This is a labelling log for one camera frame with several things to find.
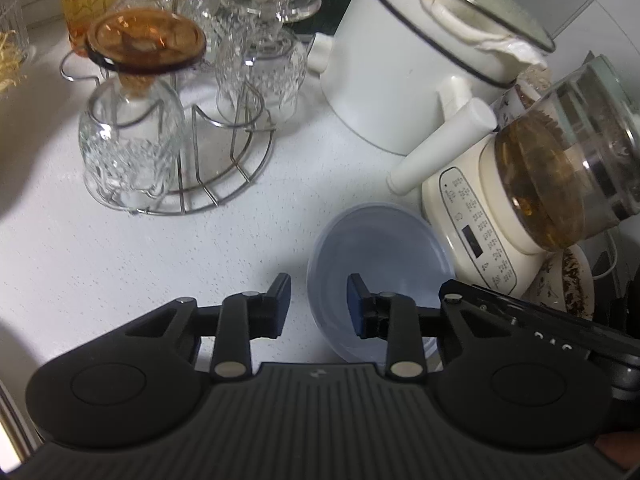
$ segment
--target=white pot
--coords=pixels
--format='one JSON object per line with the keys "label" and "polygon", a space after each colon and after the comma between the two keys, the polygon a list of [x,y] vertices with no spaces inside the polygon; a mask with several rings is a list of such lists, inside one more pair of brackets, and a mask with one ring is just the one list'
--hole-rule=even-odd
{"label": "white pot", "polygon": [[521,69],[515,58],[476,49],[447,32],[420,0],[352,0],[320,82],[348,127],[407,155],[444,121],[440,84],[464,78],[474,96],[491,103]]}

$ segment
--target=black ribbed surface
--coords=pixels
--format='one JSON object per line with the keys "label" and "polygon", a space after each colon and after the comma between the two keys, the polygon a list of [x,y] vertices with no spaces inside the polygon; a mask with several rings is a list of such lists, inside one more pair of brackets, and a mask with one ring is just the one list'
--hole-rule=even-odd
{"label": "black ribbed surface", "polygon": [[44,445],[24,480],[608,480],[591,446],[551,455],[495,450],[449,427],[418,386],[372,365],[265,364],[212,390],[172,434],[118,452]]}

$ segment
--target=metal wire rack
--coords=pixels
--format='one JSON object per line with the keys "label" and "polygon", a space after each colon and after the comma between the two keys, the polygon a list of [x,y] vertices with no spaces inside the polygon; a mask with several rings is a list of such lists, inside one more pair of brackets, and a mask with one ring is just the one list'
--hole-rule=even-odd
{"label": "metal wire rack", "polygon": [[[172,9],[176,12],[177,0],[172,0]],[[60,75],[71,82],[92,81],[98,87],[100,77],[97,75],[68,73],[66,65],[73,57],[77,57],[73,51],[63,57]],[[109,72],[101,72],[104,78],[110,77]],[[175,73],[170,75],[170,84],[178,91]],[[126,124],[114,122],[110,125],[121,128],[138,124],[159,105],[153,104],[140,117]],[[176,162],[177,187],[169,191],[154,209],[134,212],[152,216],[184,216],[213,209],[239,196],[264,169],[273,150],[275,129],[257,128],[258,120],[268,114],[257,88],[249,82],[244,84],[233,123],[212,118],[201,105],[191,105],[191,113],[187,117],[191,123],[191,135],[190,142],[181,150]]]}

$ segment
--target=white electric kettle base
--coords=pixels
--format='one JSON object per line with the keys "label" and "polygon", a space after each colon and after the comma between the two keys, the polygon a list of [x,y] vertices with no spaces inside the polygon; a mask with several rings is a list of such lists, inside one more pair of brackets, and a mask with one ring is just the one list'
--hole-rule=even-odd
{"label": "white electric kettle base", "polygon": [[480,140],[425,181],[422,208],[448,247],[459,280],[519,298],[548,253],[526,234],[508,202],[497,175],[494,139]]}

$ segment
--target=metal screw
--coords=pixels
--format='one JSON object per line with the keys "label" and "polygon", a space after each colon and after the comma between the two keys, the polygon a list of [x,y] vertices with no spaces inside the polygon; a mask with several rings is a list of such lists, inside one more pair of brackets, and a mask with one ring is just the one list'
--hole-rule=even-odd
{"label": "metal screw", "polygon": [[462,301],[462,295],[456,294],[454,292],[445,294],[444,301],[446,301],[447,303],[460,303]]}
{"label": "metal screw", "polygon": [[246,367],[238,361],[222,361],[218,363],[213,371],[224,378],[240,377],[246,373]]}
{"label": "metal screw", "polygon": [[403,379],[411,379],[417,377],[423,372],[424,368],[418,363],[413,361],[398,361],[391,365],[391,373],[396,377],[402,377]]}

